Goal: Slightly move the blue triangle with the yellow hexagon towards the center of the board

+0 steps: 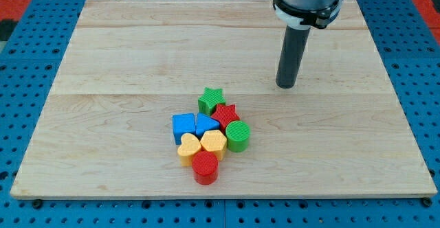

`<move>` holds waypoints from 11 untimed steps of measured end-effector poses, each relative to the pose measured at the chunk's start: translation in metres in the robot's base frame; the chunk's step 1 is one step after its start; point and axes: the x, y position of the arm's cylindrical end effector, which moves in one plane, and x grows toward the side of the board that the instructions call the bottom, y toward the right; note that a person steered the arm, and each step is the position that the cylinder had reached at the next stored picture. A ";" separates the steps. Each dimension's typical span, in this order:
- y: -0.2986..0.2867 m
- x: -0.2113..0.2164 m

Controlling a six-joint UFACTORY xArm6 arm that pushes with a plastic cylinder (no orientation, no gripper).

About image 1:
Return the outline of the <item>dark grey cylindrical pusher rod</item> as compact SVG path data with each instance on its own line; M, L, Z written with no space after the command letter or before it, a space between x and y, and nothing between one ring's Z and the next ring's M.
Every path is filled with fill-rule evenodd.
M286 27L276 74L276 84L282 89L290 89L296 83L309 31L310 28L297 30Z

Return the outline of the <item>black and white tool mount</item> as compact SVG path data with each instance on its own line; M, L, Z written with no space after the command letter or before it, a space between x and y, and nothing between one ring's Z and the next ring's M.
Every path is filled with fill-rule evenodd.
M276 16L287 26L325 29L340 13L344 0L273 0Z

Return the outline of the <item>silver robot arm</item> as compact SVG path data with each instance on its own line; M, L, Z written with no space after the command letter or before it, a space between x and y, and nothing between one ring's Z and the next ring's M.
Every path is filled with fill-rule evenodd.
M290 89L296 83L309 32L325 29L339 14L343 0L273 0L276 16L286 23L276 84Z

